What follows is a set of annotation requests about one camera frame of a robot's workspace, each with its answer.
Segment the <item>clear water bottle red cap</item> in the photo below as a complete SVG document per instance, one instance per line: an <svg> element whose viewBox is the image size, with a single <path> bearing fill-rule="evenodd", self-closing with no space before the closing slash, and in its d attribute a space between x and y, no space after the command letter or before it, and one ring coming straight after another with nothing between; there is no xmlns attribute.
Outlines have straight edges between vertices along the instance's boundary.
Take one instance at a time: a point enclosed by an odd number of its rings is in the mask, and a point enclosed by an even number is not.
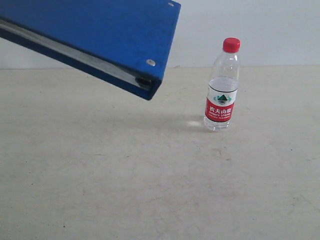
<svg viewBox="0 0 320 240"><path fill-rule="evenodd" d="M220 131L230 124L240 83L240 47L238 38L226 38L212 66L203 119L211 131Z"/></svg>

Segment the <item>blue notebook folder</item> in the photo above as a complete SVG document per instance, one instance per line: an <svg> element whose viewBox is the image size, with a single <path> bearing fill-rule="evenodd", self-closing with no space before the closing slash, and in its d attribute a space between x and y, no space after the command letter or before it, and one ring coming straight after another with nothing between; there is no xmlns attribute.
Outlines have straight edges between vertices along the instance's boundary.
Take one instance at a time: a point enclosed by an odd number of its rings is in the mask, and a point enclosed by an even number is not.
<svg viewBox="0 0 320 240"><path fill-rule="evenodd" d="M3 0L0 36L149 101L180 10L173 0Z"/></svg>

